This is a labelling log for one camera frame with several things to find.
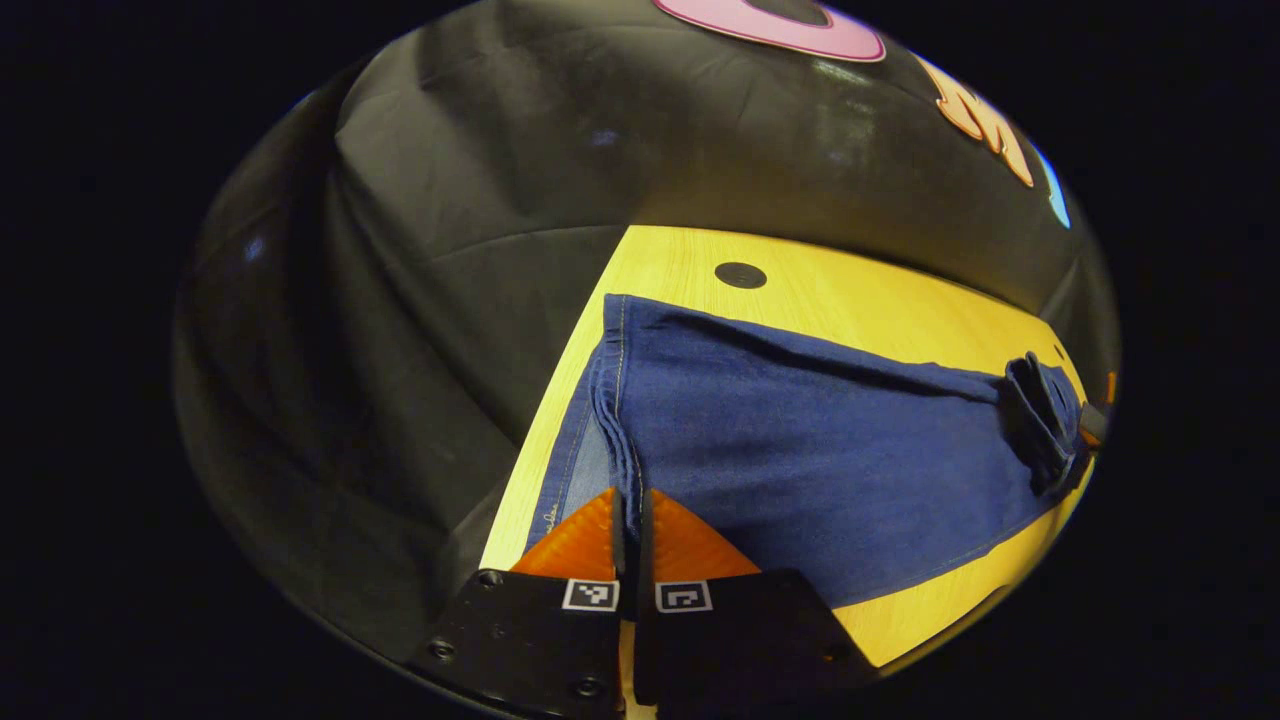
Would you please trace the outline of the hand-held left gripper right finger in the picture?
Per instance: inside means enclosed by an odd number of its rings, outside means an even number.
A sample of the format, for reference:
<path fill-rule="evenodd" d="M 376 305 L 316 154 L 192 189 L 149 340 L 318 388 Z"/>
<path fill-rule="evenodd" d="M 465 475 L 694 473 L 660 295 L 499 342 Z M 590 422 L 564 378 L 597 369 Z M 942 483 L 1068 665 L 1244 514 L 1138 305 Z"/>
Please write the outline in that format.
<path fill-rule="evenodd" d="M 760 570 L 655 489 L 644 495 L 639 527 L 640 705 L 790 705 L 877 679 L 877 666 L 799 570 Z"/>

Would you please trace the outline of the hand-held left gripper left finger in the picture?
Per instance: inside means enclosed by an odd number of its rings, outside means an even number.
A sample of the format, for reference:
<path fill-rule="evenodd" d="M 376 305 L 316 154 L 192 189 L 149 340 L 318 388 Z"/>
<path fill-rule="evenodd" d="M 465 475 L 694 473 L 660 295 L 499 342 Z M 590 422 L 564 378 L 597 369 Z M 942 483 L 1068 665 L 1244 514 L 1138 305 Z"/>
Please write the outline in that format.
<path fill-rule="evenodd" d="M 476 570 L 428 628 L 410 669 L 518 719 L 622 719 L 620 524 L 609 488 L 513 566 Z"/>

